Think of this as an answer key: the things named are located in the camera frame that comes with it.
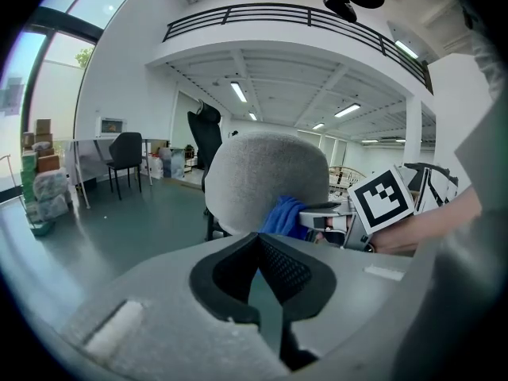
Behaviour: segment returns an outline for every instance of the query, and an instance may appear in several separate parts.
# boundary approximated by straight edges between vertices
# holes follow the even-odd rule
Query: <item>office chair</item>
[[[327,203],[328,164],[319,148],[301,138],[246,133],[219,148],[206,187],[206,206],[222,229],[231,235],[257,232],[279,196]]]
[[[143,139],[139,133],[122,133],[110,145],[110,155],[112,161],[106,163],[108,166],[108,173],[110,175],[110,187],[113,192],[113,181],[111,180],[111,170],[114,171],[114,179],[117,183],[118,197],[121,200],[120,187],[118,186],[117,171],[127,170],[127,180],[130,187],[130,168],[134,168],[134,173],[137,170],[137,180],[140,184],[141,193],[141,175],[140,166],[142,160],[142,144]]]
[[[208,175],[215,153],[222,145],[221,129],[219,127],[221,114],[214,107],[201,101],[201,107],[196,114],[192,112],[187,113],[187,120],[189,121],[190,131],[198,146],[198,156],[202,159],[205,167],[201,181],[202,191],[205,192],[205,178]],[[227,235],[225,231],[220,230],[215,225],[214,216],[209,212],[208,208],[205,209],[205,215],[208,217],[206,241],[214,239],[215,229],[219,229],[224,235]]]

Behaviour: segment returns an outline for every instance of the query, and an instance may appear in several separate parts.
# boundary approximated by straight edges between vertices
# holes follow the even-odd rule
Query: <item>balcony railing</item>
[[[385,57],[397,62],[397,64],[423,83],[432,93],[432,85],[426,63],[421,63],[410,58],[392,40],[389,40],[383,34],[370,29],[366,25],[360,23],[352,24],[334,13],[313,7],[283,3],[252,3],[219,7],[172,22],[167,26],[163,42],[178,35],[195,31],[196,29],[244,21],[290,22],[308,27],[327,29],[347,36],[368,45]]]

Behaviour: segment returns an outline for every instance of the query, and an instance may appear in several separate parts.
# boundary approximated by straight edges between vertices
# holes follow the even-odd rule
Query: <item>blue cloth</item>
[[[308,229],[298,223],[298,214],[306,208],[306,205],[291,196],[280,196],[277,206],[264,221],[260,233],[282,234],[305,240]]]

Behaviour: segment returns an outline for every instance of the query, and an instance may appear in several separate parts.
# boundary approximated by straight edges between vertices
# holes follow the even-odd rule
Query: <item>gray floor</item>
[[[0,205],[0,264],[21,305],[59,332],[78,306],[141,261],[204,241],[204,194],[143,177],[123,200],[108,182],[90,191],[91,210],[75,197],[72,213],[35,238],[17,199]],[[282,310],[262,275],[252,283],[250,304],[261,312],[261,333],[278,351]]]

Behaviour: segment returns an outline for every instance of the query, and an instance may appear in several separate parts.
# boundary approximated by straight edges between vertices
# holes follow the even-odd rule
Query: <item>black chair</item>
[[[206,175],[214,160],[215,153],[222,145],[221,129],[219,127],[221,114],[214,107],[201,101],[201,107],[196,114],[192,112],[187,113],[187,120],[189,121],[190,131],[198,146],[198,156],[202,159],[205,167],[201,181],[201,188],[204,192]],[[205,215],[208,216],[206,241],[214,239],[214,231],[216,230],[223,232],[225,236],[228,235],[215,223],[214,216],[208,209],[205,210]]]
[[[118,186],[118,174],[117,171],[127,170],[127,180],[129,181],[130,187],[130,168],[134,168],[136,174],[137,169],[137,180],[140,184],[141,192],[141,174],[140,166],[142,155],[143,139],[139,133],[122,133],[115,141],[110,145],[110,154],[112,161],[108,162],[108,172],[110,174],[110,187],[113,192],[113,181],[111,180],[111,170],[114,171],[114,179],[117,183],[118,197],[121,200],[120,187]]]

